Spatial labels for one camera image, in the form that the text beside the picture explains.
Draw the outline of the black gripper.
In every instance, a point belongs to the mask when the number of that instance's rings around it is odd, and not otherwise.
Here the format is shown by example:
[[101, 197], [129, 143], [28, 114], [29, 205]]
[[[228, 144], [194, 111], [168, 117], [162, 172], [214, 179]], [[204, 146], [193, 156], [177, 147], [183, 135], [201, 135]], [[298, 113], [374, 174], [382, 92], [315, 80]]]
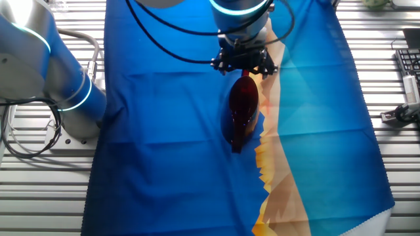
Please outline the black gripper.
[[253, 43], [241, 43], [238, 39], [231, 44], [225, 35], [218, 36], [220, 50], [216, 58], [211, 59], [211, 67], [226, 75], [227, 71], [236, 69], [259, 71], [263, 79], [278, 72], [265, 46], [254, 46]]

